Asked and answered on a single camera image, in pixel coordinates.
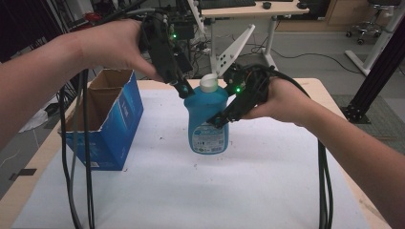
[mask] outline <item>bottle cap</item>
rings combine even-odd
[[[213,93],[218,89],[218,77],[216,74],[206,74],[200,80],[200,88],[204,93]]]

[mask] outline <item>detergent bottle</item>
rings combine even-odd
[[[184,100],[184,106],[189,113],[190,147],[195,153],[202,155],[221,153],[226,150],[228,144],[228,124],[217,129],[206,123],[206,120],[225,109],[228,94],[225,89],[218,86],[218,78],[214,74],[204,76],[194,92],[194,95]]]

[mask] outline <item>office chair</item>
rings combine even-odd
[[[360,37],[357,39],[357,44],[363,45],[365,34],[372,34],[374,37],[379,37],[384,30],[382,26],[376,24],[376,20],[383,10],[393,10],[399,6],[401,0],[368,0],[370,7],[375,8],[376,12],[370,21],[361,22],[358,25],[351,26],[346,32],[347,37],[352,37],[352,31],[360,32]]]

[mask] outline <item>finger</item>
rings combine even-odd
[[[163,82],[163,78],[158,74],[155,67],[145,59],[138,58],[137,63],[135,63],[134,66],[137,71],[148,76],[149,78],[155,81]]]

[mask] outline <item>blue cardboard box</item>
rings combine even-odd
[[[133,71],[102,70],[88,88],[92,170],[122,170],[143,113]],[[77,157],[85,163],[82,101],[77,111]],[[66,118],[68,146],[74,148],[73,114]]]

